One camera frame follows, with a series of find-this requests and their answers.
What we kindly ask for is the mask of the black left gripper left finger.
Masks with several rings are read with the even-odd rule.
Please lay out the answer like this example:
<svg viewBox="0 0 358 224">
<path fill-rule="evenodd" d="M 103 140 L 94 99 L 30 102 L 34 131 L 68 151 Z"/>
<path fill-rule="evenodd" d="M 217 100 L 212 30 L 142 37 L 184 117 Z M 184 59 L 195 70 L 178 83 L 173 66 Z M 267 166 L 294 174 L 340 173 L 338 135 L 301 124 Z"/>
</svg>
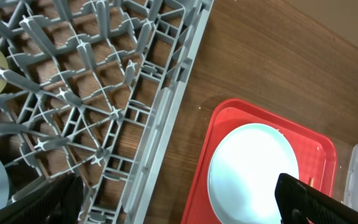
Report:
<svg viewBox="0 0 358 224">
<path fill-rule="evenodd" d="M 83 203 L 83 181 L 68 174 L 0 209 L 0 224 L 76 224 Z"/>
</svg>

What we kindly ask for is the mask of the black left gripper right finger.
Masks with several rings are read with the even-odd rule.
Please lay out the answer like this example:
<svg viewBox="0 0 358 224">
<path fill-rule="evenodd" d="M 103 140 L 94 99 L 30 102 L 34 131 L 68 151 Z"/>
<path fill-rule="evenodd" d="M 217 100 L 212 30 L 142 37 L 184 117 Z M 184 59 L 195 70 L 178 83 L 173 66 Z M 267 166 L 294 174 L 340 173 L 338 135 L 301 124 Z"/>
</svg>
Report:
<svg viewBox="0 0 358 224">
<path fill-rule="evenodd" d="M 358 224 L 358 212 L 308 184 L 281 173 L 275 199 L 282 224 Z"/>
</svg>

